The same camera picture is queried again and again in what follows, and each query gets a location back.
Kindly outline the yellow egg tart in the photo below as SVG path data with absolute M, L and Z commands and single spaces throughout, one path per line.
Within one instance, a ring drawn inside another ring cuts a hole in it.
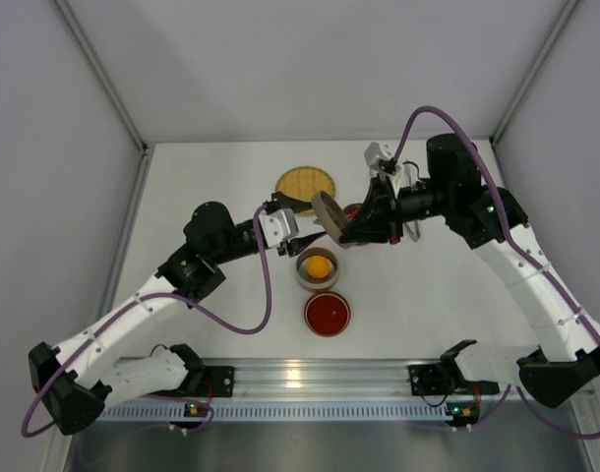
M 306 263 L 307 274 L 315 279 L 324 279 L 330 276 L 330 260 L 325 256 L 311 256 Z

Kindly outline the beige round lid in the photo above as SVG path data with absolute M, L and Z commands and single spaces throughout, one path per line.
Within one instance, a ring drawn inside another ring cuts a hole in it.
M 351 248 L 352 243 L 340 241 L 350 220 L 337 201 L 329 193 L 320 191 L 312 197 L 311 206 L 317 223 L 324 228 L 333 242 L 343 249 Z

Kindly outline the metal tongs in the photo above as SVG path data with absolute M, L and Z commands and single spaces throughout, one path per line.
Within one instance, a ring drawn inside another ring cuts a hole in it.
M 417 243 L 420 240 L 422 232 L 420 222 L 418 220 L 405 222 L 403 224 L 403 229 L 405 234 L 412 242 Z

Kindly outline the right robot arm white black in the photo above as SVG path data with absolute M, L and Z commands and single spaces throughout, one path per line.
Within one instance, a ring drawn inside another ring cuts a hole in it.
M 514 196 L 495 187 L 484 166 L 455 134 L 426 143 L 424 178 L 403 186 L 402 164 L 376 142 L 364 152 L 371 171 L 365 200 L 335 240 L 396 244 L 405 224 L 441 216 L 447 227 L 493 271 L 534 330 L 534 345 L 487 345 L 463 340 L 431 365 L 442 394 L 469 384 L 509 384 L 541 405 L 557 408 L 600 376 L 600 324 L 551 280 L 556 273 Z

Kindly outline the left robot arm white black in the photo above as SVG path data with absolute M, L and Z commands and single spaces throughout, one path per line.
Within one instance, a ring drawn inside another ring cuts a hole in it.
M 276 192 L 250 219 L 235 223 L 220 202 L 198 206 L 184 228 L 185 244 L 132 296 L 71 338 L 54 346 L 41 342 L 30 351 L 30 379 L 36 397 L 23 419 L 22 436 L 44 433 L 43 428 L 30 429 L 39 405 L 48 411 L 51 426 L 72 436 L 94 423 L 109 406 L 157 392 L 194 394 L 204 366 L 187 345 L 139 361 L 120 359 L 170 320 L 177 305 L 194 309 L 239 335 L 262 332 L 272 312 L 267 251 L 277 249 L 293 257 L 321 238 L 320 233 L 299 234 L 295 216 L 310 208 L 308 202 Z M 261 261 L 265 312 L 256 326 L 246 328 L 224 320 L 201 303 L 224 281 L 221 265 L 252 255 Z

